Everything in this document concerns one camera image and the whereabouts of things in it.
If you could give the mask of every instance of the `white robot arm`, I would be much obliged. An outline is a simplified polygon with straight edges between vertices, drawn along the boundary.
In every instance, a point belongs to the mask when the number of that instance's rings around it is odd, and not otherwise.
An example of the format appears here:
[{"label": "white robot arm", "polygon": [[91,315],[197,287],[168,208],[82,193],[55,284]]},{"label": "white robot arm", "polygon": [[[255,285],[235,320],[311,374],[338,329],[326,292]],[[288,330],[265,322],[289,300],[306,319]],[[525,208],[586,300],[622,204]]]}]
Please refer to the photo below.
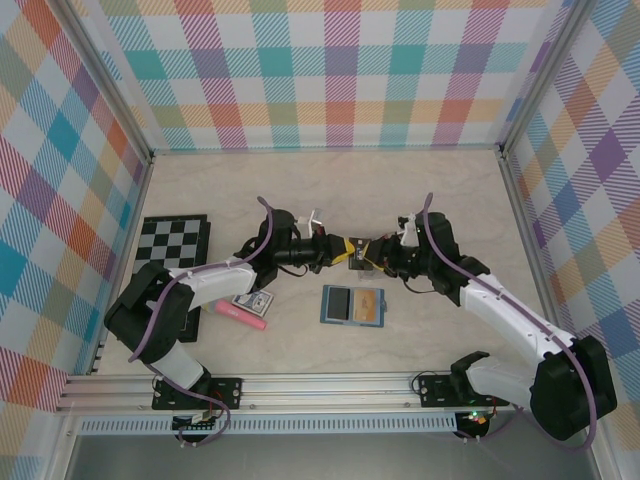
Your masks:
[{"label": "white robot arm", "polygon": [[[488,353],[475,352],[454,363],[451,379],[461,404],[470,395],[501,398],[530,409],[542,427],[561,440],[589,425],[585,389],[571,363],[575,360],[569,361],[555,341],[559,340],[571,347],[584,368],[598,417],[615,409],[617,400],[602,345],[593,337],[577,340],[517,300],[516,307],[505,301],[507,296],[513,297],[489,269],[473,257],[460,255],[445,216],[429,213],[428,218],[430,233],[446,258],[478,281],[470,281],[438,258],[427,240],[420,215],[399,218],[402,230],[398,234],[370,241],[365,260],[404,281],[427,276],[437,292],[495,328],[527,362],[527,366],[511,365]],[[311,238],[301,239],[295,223],[289,212],[274,210],[273,235],[270,238],[266,235],[265,220],[258,236],[245,243],[227,262],[235,266],[182,275],[184,278],[159,306],[157,324],[139,358],[180,388],[209,395],[206,382],[209,373],[177,342],[176,319],[184,318],[188,310],[200,305],[264,288],[275,279],[282,265],[307,265],[318,273],[322,267],[335,265],[354,252],[347,240],[327,235],[321,224],[315,224]],[[262,242],[266,242],[267,248],[248,263],[238,264],[242,261],[239,259],[249,259]],[[151,314],[147,303],[157,300],[159,291],[181,274],[184,270],[145,265],[107,313],[107,328],[130,350],[139,349]],[[546,333],[527,317],[540,322]]]}]

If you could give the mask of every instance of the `chessboard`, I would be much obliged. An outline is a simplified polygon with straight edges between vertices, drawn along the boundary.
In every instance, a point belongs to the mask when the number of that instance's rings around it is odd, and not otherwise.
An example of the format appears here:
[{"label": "chessboard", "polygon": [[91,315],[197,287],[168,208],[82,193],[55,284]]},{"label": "chessboard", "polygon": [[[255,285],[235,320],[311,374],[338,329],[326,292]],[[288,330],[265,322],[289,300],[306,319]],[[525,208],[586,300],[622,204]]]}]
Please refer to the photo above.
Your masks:
[{"label": "chessboard", "polygon": [[[148,262],[165,268],[189,268],[207,263],[211,222],[206,215],[145,217],[138,241],[133,274]],[[183,343],[198,339],[200,308],[187,314],[178,340]]]}]

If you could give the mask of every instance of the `colorful plaid backdrop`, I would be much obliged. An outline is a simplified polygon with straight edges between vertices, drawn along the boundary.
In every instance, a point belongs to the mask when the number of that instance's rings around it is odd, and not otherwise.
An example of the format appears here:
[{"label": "colorful plaid backdrop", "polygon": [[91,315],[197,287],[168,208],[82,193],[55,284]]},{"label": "colorful plaid backdrop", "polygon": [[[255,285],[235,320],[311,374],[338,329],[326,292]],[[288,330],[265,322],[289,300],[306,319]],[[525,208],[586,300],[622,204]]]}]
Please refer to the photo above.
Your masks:
[{"label": "colorful plaid backdrop", "polygon": [[173,150],[493,144],[564,3],[74,0]]},{"label": "colorful plaid backdrop", "polygon": [[598,3],[512,159],[563,325],[606,345],[627,478],[640,478],[639,26],[640,1]]},{"label": "colorful plaid backdrop", "polygon": [[44,0],[0,1],[0,478],[32,478],[104,313],[143,163]]}]

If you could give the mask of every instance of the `table surface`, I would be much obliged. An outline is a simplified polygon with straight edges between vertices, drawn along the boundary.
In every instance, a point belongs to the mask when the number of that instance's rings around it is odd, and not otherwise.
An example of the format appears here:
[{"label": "table surface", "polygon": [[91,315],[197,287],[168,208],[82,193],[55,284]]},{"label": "table surface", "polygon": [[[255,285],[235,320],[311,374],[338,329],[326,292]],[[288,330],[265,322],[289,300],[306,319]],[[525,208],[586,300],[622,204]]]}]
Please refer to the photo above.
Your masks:
[{"label": "table surface", "polygon": [[[274,208],[308,216],[323,210],[328,233],[377,238],[396,229],[398,215],[418,212],[434,192],[432,209],[447,215],[463,254],[491,268],[523,302],[541,308],[502,176],[490,150],[355,151],[182,155],[156,160],[144,216],[206,213],[209,261],[222,260],[255,236],[265,217],[256,196]],[[141,223],[137,226],[136,239]],[[125,278],[129,279],[133,255]],[[383,288],[384,328],[320,323],[324,285]],[[429,290],[419,278],[410,285]],[[319,275],[280,273],[259,331],[202,312],[199,340],[187,350],[221,374],[446,370],[484,350],[522,362],[500,333],[438,294],[416,295],[398,279],[359,280],[346,262]],[[99,374],[148,373],[111,335]]]}]

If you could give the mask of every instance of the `purple cable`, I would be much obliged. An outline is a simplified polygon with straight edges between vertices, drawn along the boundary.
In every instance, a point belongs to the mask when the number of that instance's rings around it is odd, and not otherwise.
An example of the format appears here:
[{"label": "purple cable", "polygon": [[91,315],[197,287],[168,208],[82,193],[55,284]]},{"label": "purple cable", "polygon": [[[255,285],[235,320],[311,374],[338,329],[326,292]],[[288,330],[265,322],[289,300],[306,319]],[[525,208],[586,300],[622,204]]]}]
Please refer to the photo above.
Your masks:
[{"label": "purple cable", "polygon": [[225,432],[225,430],[227,430],[227,428],[229,428],[229,425],[231,424],[231,410],[229,410],[229,407],[227,407],[226,404],[224,404],[220,400],[216,400],[215,398],[207,397],[206,395],[201,395],[201,394],[196,393],[196,392],[191,392],[191,391],[187,390],[186,388],[182,388],[177,383],[172,382],[170,379],[168,379],[167,377],[162,375],[162,372],[160,372],[159,370],[155,369],[151,365],[147,365],[147,368],[149,370],[151,370],[153,373],[155,373],[156,375],[159,375],[164,380],[164,382],[166,384],[168,384],[169,386],[175,388],[179,392],[184,393],[185,395],[189,395],[191,397],[198,398],[200,400],[204,400],[204,401],[207,401],[209,403],[212,403],[212,404],[220,407],[227,414],[227,418],[225,419],[224,425],[222,426],[222,428],[220,430],[218,430],[216,433],[212,433],[211,435],[208,435],[206,438],[204,438],[203,440],[199,441],[198,443],[187,442],[184,438],[182,438],[182,431],[186,427],[179,428],[178,429],[178,438],[180,439],[181,442],[183,442],[183,445],[188,445],[188,446],[193,447],[193,448],[204,446],[207,443],[211,443],[214,440],[220,438],[220,436]]},{"label": "purple cable", "polygon": [[158,298],[158,302],[156,303],[153,309],[153,313],[151,314],[151,319],[149,320],[147,329],[145,330],[144,335],[142,336],[142,340],[140,340],[140,343],[138,344],[138,347],[136,348],[135,352],[133,352],[131,357],[129,357],[129,363],[133,362],[134,360],[137,360],[140,354],[144,351],[145,347],[147,346],[147,342],[151,337],[151,333],[153,332],[153,329],[156,326],[156,321],[158,320],[158,313],[162,308],[162,304],[164,303],[165,299],[167,298],[167,295],[169,295],[169,292],[171,291],[171,289],[176,283],[178,283],[180,280],[188,276],[189,273],[204,272],[206,270],[214,270],[216,268],[224,268],[224,267],[230,268],[230,267],[235,267],[237,265],[242,265],[244,263],[249,263],[256,256],[258,256],[262,250],[264,250],[264,248],[267,246],[267,243],[269,243],[269,240],[271,239],[271,233],[273,232],[273,214],[272,214],[271,206],[267,203],[267,201],[264,198],[258,197],[258,202],[264,205],[264,208],[267,209],[267,218],[269,220],[269,230],[267,231],[267,236],[265,237],[262,244],[247,258],[242,258],[234,262],[220,262],[220,263],[213,263],[209,265],[201,265],[199,267],[191,268],[187,271],[184,271],[180,275],[173,278],[173,280],[171,280],[167,284],[167,286],[164,287],[164,290],[162,290],[162,293]]},{"label": "purple cable", "polygon": [[566,445],[562,444],[561,442],[559,442],[555,438],[551,437],[547,432],[545,432],[545,434],[558,447],[560,447],[563,450],[566,450],[568,452],[581,452],[581,451],[587,450],[589,447],[591,447],[591,444],[593,443],[593,440],[596,437],[596,424],[597,424],[597,421],[598,421],[598,416],[597,416],[597,412],[596,412],[596,401],[595,401],[595,398],[593,397],[593,391],[591,390],[591,385],[589,384],[589,379],[587,378],[587,374],[585,373],[584,368],[582,368],[582,365],[580,365],[580,362],[578,362],[578,359],[576,358],[574,353],[571,350],[569,350],[569,347],[567,345],[565,345],[564,342],[562,342],[559,338],[557,338],[553,334],[553,332],[549,328],[547,328],[546,325],[544,325],[537,318],[535,318],[533,315],[531,315],[525,308],[523,308],[521,305],[519,305],[518,302],[516,302],[513,298],[511,298],[508,295],[501,294],[501,292],[498,289],[496,289],[493,286],[489,285],[484,280],[481,280],[480,278],[476,277],[475,275],[473,275],[472,273],[468,272],[464,268],[459,267],[458,265],[453,263],[451,260],[449,260],[442,253],[440,248],[438,248],[438,245],[436,244],[435,240],[433,239],[433,234],[431,233],[431,228],[429,227],[429,206],[431,205],[431,201],[432,200],[433,200],[433,193],[429,193],[427,195],[427,198],[424,201],[424,209],[422,210],[422,218],[424,220],[424,227],[425,227],[425,232],[427,234],[427,238],[429,239],[429,243],[431,244],[431,248],[433,248],[433,251],[436,253],[436,255],[438,255],[438,257],[440,257],[440,259],[445,264],[447,264],[449,267],[453,268],[456,272],[460,273],[461,275],[464,275],[469,280],[478,283],[479,285],[481,285],[482,287],[484,287],[488,291],[490,291],[492,294],[494,294],[496,296],[499,296],[505,302],[507,302],[509,305],[511,305],[513,308],[515,308],[527,320],[529,320],[538,329],[540,329],[540,331],[542,333],[547,335],[558,347],[560,347],[562,349],[562,351],[566,354],[566,356],[569,359],[569,361],[573,364],[573,367],[575,368],[576,372],[578,373],[578,376],[580,377],[580,381],[582,382],[582,386],[584,387],[585,394],[587,395],[587,403],[589,405],[589,434],[587,435],[587,438],[585,439],[584,443],[582,445],[580,445],[579,447],[567,447]]}]

